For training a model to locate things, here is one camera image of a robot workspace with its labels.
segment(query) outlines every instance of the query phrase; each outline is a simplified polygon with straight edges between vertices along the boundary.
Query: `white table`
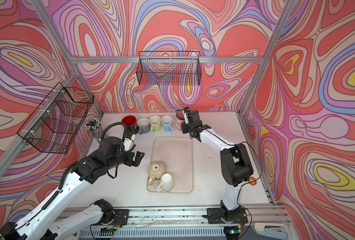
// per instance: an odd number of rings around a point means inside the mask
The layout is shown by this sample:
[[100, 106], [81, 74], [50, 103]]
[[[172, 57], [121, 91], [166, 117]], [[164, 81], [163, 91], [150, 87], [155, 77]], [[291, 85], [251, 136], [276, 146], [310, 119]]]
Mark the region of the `white table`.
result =
[[[151, 116], [170, 115], [175, 122], [175, 113], [105, 113], [101, 124], [106, 127], [111, 123], [120, 122], [124, 116], [134, 115], [137, 119]], [[245, 141], [235, 112], [200, 112], [200, 119], [220, 136], [233, 143]], [[114, 126], [107, 131], [106, 136], [121, 138], [122, 126]], [[68, 207], [88, 207], [96, 200], [104, 198], [114, 207], [160, 207], [160, 206], [193, 206], [193, 205], [219, 205], [222, 200], [226, 182], [221, 174], [220, 154], [208, 145], [193, 139], [193, 178], [194, 188], [190, 194], [152, 193], [147, 191], [147, 169], [151, 163], [152, 147], [155, 137], [173, 136], [189, 137], [174, 129], [172, 132], [149, 132], [137, 134], [134, 152], [145, 153], [138, 167], [120, 165], [118, 176], [111, 179], [108, 175], [100, 177], [93, 185], [82, 192]], [[98, 142], [94, 140], [89, 154], [98, 149]], [[254, 169], [254, 178], [259, 176], [251, 152], [248, 149]], [[269, 203], [261, 180], [256, 185], [247, 184], [239, 196], [241, 204], [267, 204]]]

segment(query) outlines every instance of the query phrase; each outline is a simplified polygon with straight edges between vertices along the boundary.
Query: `orange round object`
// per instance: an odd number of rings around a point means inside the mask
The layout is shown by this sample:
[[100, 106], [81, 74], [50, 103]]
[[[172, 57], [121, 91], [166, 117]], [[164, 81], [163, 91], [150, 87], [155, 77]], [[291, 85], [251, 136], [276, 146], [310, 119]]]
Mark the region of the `orange round object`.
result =
[[256, 179], [254, 177], [250, 177], [250, 180], [248, 180], [248, 182], [251, 184], [251, 185], [256, 185], [257, 182], [256, 182]]

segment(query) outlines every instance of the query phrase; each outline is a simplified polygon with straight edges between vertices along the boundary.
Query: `bundle of pens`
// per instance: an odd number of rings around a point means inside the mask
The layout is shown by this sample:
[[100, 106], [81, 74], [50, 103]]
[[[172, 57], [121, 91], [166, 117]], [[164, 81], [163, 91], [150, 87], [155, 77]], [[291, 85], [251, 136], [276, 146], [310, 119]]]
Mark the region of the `bundle of pens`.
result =
[[87, 120], [84, 124], [84, 126], [92, 132], [92, 135], [94, 138], [99, 141], [99, 138], [102, 134], [102, 129], [100, 128], [100, 120], [98, 118], [93, 118], [90, 120]]

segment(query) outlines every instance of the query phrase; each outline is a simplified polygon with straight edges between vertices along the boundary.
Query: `black wire basket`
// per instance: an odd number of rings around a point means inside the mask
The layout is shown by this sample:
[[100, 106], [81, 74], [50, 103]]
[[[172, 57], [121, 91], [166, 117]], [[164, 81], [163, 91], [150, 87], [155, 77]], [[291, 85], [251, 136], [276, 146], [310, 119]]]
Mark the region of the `black wire basket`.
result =
[[66, 154], [93, 103], [93, 94], [79, 88], [62, 87], [31, 129], [22, 136], [22, 126], [17, 134], [40, 152]]
[[139, 85], [200, 85], [198, 51], [140, 51]]

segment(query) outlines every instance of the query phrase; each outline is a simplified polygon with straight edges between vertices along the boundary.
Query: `green mug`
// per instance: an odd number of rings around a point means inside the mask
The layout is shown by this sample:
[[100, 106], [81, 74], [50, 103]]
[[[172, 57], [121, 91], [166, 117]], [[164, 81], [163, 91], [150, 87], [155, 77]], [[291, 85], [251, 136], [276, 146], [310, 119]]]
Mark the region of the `green mug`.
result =
[[161, 129], [161, 118], [159, 116], [152, 116], [150, 118], [150, 125], [152, 132], [158, 132]]

